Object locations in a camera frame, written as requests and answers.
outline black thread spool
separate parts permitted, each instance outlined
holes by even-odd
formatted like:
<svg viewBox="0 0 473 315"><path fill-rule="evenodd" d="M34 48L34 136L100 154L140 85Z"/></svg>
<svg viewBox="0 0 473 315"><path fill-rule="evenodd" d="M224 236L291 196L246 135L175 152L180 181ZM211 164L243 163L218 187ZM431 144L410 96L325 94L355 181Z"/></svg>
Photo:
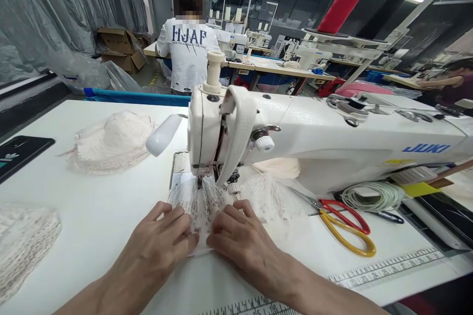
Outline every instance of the black thread spool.
<svg viewBox="0 0 473 315"><path fill-rule="evenodd" d="M389 19L402 6L405 0L386 0L379 10L368 20L356 35L360 38L374 39Z"/></svg>

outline pink fabric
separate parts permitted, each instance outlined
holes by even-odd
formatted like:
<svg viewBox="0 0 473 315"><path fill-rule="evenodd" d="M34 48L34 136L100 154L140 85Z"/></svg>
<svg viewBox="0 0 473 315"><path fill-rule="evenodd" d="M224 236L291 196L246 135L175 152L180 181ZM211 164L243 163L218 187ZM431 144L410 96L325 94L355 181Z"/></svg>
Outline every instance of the pink fabric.
<svg viewBox="0 0 473 315"><path fill-rule="evenodd" d="M376 85L361 84L361 83L346 84L335 91L336 94L340 96L345 96L345 97L353 97L354 95L359 94L361 92L368 92L372 94L393 95L393 92L391 90L388 90Z"/></svg>

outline coiled cord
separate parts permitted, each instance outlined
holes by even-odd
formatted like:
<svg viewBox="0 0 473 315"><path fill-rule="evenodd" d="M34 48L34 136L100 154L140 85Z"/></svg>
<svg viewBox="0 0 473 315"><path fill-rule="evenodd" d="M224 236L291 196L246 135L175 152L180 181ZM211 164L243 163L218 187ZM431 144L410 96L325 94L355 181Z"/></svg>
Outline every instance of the coiled cord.
<svg viewBox="0 0 473 315"><path fill-rule="evenodd" d="M355 193L357 187L369 187L380 194L378 197L362 197ZM345 189L340 195L343 202L353 209L381 212L388 208L398 209L406 196L404 190L389 182L364 182Z"/></svg>

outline person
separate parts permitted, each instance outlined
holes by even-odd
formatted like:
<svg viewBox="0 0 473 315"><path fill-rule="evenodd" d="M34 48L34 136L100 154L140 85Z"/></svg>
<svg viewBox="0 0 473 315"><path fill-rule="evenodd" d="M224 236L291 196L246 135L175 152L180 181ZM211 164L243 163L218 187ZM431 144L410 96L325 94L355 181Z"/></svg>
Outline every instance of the person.
<svg viewBox="0 0 473 315"><path fill-rule="evenodd" d="M217 36L203 20L203 0L178 0L177 16L168 19L157 41L161 57L172 59L171 89L190 96L207 79L207 52L218 51Z"/></svg>
<svg viewBox="0 0 473 315"><path fill-rule="evenodd" d="M447 78L440 80L420 80L419 86L425 88L439 88L440 91L431 91L422 94L418 99L420 102L435 106L454 106L454 104L464 98L473 99L473 58L459 59L444 66ZM469 116L473 115L473 110L463 112Z"/></svg>
<svg viewBox="0 0 473 315"><path fill-rule="evenodd" d="M182 207L158 202L133 231L111 269L53 315L141 313L197 245L199 235L190 232L190 225L191 217ZM281 251L248 200L225 206L206 242L263 295L301 314L387 314Z"/></svg>

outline red stool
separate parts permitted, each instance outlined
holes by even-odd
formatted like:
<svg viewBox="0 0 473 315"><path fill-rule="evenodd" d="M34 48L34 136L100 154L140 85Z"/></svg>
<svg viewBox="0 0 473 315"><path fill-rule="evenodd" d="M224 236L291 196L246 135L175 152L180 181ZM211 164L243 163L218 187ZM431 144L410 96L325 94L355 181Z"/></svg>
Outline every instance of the red stool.
<svg viewBox="0 0 473 315"><path fill-rule="evenodd" d="M240 76L238 76L238 77L236 78L235 83L234 83L235 86L243 86L243 87L246 87L247 90L250 90L250 84L251 84L251 83L249 83L249 82L247 82L247 81L241 80L241 79L240 79Z"/></svg>
<svg viewBox="0 0 473 315"><path fill-rule="evenodd" d="M334 81L326 81L325 84L319 87L317 94L320 98L327 97L335 93L335 90L338 89L345 83L346 80L336 78Z"/></svg>

